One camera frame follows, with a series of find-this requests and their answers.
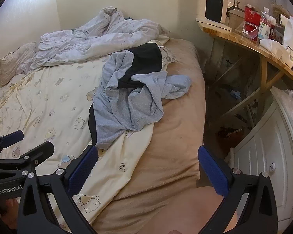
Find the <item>wooden table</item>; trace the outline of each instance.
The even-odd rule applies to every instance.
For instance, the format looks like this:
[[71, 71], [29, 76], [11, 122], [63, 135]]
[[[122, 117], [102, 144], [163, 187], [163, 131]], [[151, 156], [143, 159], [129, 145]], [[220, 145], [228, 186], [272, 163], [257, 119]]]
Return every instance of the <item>wooden table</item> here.
[[[231, 108], [228, 112], [222, 115], [218, 120], [217, 123], [224, 120], [224, 118], [230, 114], [235, 114], [239, 110], [246, 107], [250, 102], [255, 99], [258, 99], [258, 108], [257, 108], [257, 115], [256, 115], [256, 123], [260, 120], [265, 104], [265, 92], [270, 90], [272, 85], [276, 83], [283, 75], [288, 76], [291, 80], [293, 80], [293, 70], [275, 57], [272, 53], [268, 50], [263, 48], [262, 46], [257, 45], [254, 41], [244, 37], [237, 32], [234, 31], [227, 31], [222, 28], [208, 25], [205, 23], [197, 22], [199, 27], [203, 32], [208, 33], [213, 38], [220, 38], [222, 41], [228, 41], [235, 45], [238, 45], [242, 48], [245, 48], [249, 51], [258, 53], [260, 55], [260, 70], [261, 70], [261, 85], [260, 87], [254, 91], [251, 95], [249, 95], [246, 99], [241, 101], [235, 107]], [[267, 81], [267, 62], [275, 66], [279, 69], [279, 72], [269, 81]], [[241, 63], [241, 59], [236, 62], [237, 65]]]

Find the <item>clear plastic container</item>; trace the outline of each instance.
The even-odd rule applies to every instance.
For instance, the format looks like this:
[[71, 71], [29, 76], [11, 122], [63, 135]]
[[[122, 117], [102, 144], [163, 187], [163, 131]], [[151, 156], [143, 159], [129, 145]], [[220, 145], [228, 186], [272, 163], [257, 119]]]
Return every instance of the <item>clear plastic container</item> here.
[[264, 8], [259, 24], [257, 43], [261, 40], [268, 40], [271, 28], [271, 18], [269, 16], [269, 9]]

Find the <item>red box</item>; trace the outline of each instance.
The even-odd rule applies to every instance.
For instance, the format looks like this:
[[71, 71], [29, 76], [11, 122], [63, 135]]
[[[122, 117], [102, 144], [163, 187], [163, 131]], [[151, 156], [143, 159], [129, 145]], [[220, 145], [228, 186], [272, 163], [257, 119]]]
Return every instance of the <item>red box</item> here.
[[244, 20], [253, 25], [259, 26], [261, 22], [261, 15], [258, 12], [254, 11], [252, 8], [245, 6]]

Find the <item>tan blanket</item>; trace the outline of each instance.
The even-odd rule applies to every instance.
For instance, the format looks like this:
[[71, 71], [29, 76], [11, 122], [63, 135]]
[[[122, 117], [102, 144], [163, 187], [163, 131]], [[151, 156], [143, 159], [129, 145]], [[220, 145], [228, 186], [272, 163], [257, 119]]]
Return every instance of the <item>tan blanket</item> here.
[[186, 40], [165, 45], [176, 56], [168, 74], [188, 75], [189, 92], [165, 102], [164, 116], [154, 125], [151, 142], [131, 180], [92, 224], [99, 233], [137, 233], [169, 200], [196, 186], [198, 148], [203, 142], [205, 88], [196, 50]]

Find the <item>cabinet knob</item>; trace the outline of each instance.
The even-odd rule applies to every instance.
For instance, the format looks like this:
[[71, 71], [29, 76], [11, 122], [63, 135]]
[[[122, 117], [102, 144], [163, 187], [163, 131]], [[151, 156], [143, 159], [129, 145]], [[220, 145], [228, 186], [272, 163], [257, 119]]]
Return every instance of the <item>cabinet knob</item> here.
[[276, 164], [275, 164], [275, 163], [271, 163], [271, 164], [269, 165], [269, 171], [270, 171], [270, 172], [274, 172], [275, 169], [276, 169]]

